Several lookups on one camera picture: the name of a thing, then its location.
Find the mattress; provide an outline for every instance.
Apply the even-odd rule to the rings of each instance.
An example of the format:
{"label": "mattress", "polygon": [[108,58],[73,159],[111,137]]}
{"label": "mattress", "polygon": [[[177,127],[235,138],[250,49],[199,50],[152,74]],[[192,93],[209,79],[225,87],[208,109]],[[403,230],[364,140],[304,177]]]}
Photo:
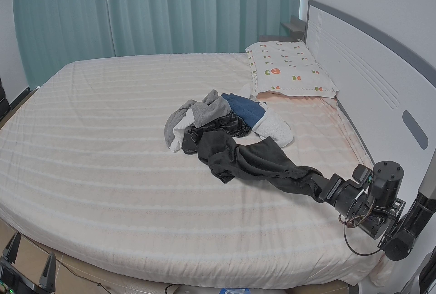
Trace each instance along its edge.
{"label": "mattress", "polygon": [[[268,182],[227,184],[165,146],[164,124],[188,99],[251,81],[245,54],[74,62],[0,130],[0,212],[25,235],[123,275],[204,287],[288,288],[391,270],[383,253],[347,248],[333,207]],[[265,93],[290,125],[283,148],[326,177],[370,160],[333,99]],[[259,141],[251,133],[241,144]],[[359,252],[376,249],[347,231]]]}

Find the pillow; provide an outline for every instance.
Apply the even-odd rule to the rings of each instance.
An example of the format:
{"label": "pillow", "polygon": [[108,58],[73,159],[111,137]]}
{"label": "pillow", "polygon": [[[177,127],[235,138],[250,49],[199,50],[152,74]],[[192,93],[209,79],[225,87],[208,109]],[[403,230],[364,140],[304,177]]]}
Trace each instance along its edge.
{"label": "pillow", "polygon": [[334,98],[339,90],[304,42],[257,42],[246,50],[254,94]]}

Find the floor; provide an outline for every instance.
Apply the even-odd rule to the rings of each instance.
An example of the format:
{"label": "floor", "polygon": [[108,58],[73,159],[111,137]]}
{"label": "floor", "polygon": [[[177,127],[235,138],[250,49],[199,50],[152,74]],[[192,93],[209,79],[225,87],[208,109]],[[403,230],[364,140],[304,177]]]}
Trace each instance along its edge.
{"label": "floor", "polygon": [[[29,99],[35,91],[31,92],[15,109],[9,112],[2,121],[3,124],[14,114],[15,111]],[[10,238],[15,233],[8,224],[0,219],[0,251],[6,246]],[[39,247],[47,252],[54,251],[56,258],[66,267],[79,276],[88,278],[94,282],[101,283],[112,294],[164,294],[166,284],[152,282],[147,280],[138,280],[136,278],[114,274],[112,272],[100,269],[99,267],[84,263],[67,254],[53,250],[42,244]],[[17,260],[14,264],[22,274],[32,280],[34,283],[39,282],[42,269],[47,259],[47,253],[29,242],[24,237],[21,239]],[[73,275],[64,266],[57,263],[56,266],[56,293],[57,294],[105,294],[107,293],[102,287],[89,280],[81,279]],[[168,289],[168,294],[173,294],[178,286],[172,286]],[[330,283],[306,285],[296,288],[286,289],[288,294],[358,294],[357,287],[348,287],[345,282],[335,280]]]}

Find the pile of clothes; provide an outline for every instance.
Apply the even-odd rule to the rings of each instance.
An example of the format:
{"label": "pile of clothes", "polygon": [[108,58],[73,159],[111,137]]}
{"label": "pile of clothes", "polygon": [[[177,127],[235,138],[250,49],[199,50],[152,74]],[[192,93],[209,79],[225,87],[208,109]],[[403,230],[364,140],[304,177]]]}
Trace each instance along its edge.
{"label": "pile of clothes", "polygon": [[[262,141],[240,145],[232,137],[244,137],[250,130]],[[201,101],[188,100],[171,114],[164,128],[166,146],[176,152],[198,154],[215,177],[227,183],[234,177],[268,180],[289,193],[307,194],[315,201],[319,187],[312,167],[296,166],[281,147],[293,140],[289,125],[266,103],[253,96],[233,93],[218,95],[211,90]]]}

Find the gray headboard trim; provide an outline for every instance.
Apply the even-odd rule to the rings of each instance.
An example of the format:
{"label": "gray headboard trim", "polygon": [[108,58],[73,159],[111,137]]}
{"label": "gray headboard trim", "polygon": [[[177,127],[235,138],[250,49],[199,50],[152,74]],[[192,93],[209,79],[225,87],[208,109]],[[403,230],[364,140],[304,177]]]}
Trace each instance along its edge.
{"label": "gray headboard trim", "polygon": [[406,124],[407,128],[410,130],[419,146],[421,146],[421,149],[427,149],[429,145],[429,139],[427,135],[407,110],[403,112],[403,122]]}
{"label": "gray headboard trim", "polygon": [[[376,29],[375,27],[365,23],[362,20],[354,18],[353,16],[341,12],[340,10],[337,10],[326,4],[316,2],[315,0],[309,0],[309,4],[307,7],[307,19],[306,19],[307,23],[309,19],[310,6],[319,8],[322,11],[329,13],[336,18],[341,19],[342,21],[345,21],[346,23],[354,26],[356,29],[359,29],[360,31],[371,36],[374,40],[379,41],[382,45],[386,46],[391,51],[393,51],[396,55],[404,59],[408,64],[411,65],[411,67],[416,69],[436,88],[436,68],[434,68],[426,60],[424,60],[422,57],[417,55],[417,53],[415,53],[414,51],[407,48],[402,43],[398,42],[391,36],[386,35],[384,32],[380,31],[379,29]],[[304,35],[304,42],[306,42],[306,36],[307,36],[307,28],[306,28],[306,33]]]}
{"label": "gray headboard trim", "polygon": [[359,137],[360,141],[362,142],[362,145],[363,145],[363,147],[365,148],[366,153],[368,154],[369,158],[371,159],[372,164],[375,164],[375,162],[374,162],[374,160],[373,160],[371,154],[369,153],[368,148],[367,148],[366,145],[365,145],[365,142],[363,141],[362,137],[360,136],[360,134],[359,134],[359,132],[358,132],[356,126],[354,125],[352,119],[350,118],[350,116],[348,115],[348,113],[345,111],[345,109],[344,109],[344,107],[342,106],[341,102],[340,102],[339,100],[337,100],[337,99],[336,99],[336,101],[337,101],[337,104],[339,105],[339,108],[341,109],[342,113],[343,113],[343,114],[348,118],[348,120],[349,120],[350,123],[352,124],[352,126],[353,126],[353,128],[354,128],[354,131],[357,133],[357,136]]}

